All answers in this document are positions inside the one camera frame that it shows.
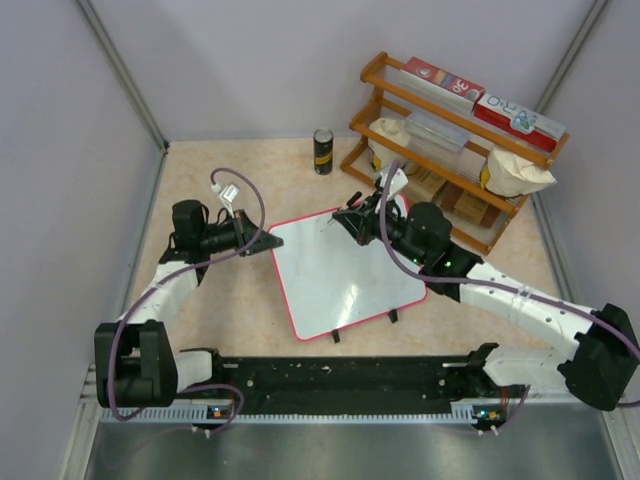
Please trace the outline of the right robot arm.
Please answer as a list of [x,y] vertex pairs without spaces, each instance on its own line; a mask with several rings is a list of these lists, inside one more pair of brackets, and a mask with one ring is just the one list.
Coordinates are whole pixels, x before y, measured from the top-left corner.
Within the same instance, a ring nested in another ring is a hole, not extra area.
[[452,224],[434,203],[419,202],[401,214],[381,192],[356,193],[331,218],[361,246],[383,243],[403,272],[434,293],[493,312],[542,338],[546,350],[496,345],[467,370],[469,388],[487,396],[500,386],[562,388],[601,411],[636,408],[623,396],[639,367],[639,343],[627,312],[600,309],[549,296],[500,272],[451,239]]

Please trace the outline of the pink framed whiteboard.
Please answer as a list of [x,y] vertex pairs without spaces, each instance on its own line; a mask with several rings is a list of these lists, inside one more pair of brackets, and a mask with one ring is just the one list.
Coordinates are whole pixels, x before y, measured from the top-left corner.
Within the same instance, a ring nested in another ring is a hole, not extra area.
[[422,302],[426,285],[392,261],[374,240],[360,246],[332,208],[290,219],[269,232],[284,240],[271,251],[294,334],[301,341],[340,331]]

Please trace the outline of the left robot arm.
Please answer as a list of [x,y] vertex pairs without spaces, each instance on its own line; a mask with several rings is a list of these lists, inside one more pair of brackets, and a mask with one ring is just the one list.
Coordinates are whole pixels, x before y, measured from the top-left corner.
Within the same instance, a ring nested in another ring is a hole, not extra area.
[[259,231],[245,211],[228,213],[215,223],[198,200],[183,200],[172,207],[174,231],[155,275],[138,301],[120,321],[102,323],[94,333],[97,399],[121,408],[167,407],[178,394],[194,386],[205,396],[226,387],[227,374],[216,366],[211,348],[172,350],[167,326],[190,293],[204,279],[211,256],[237,251],[256,241],[248,255],[273,250],[284,240]]

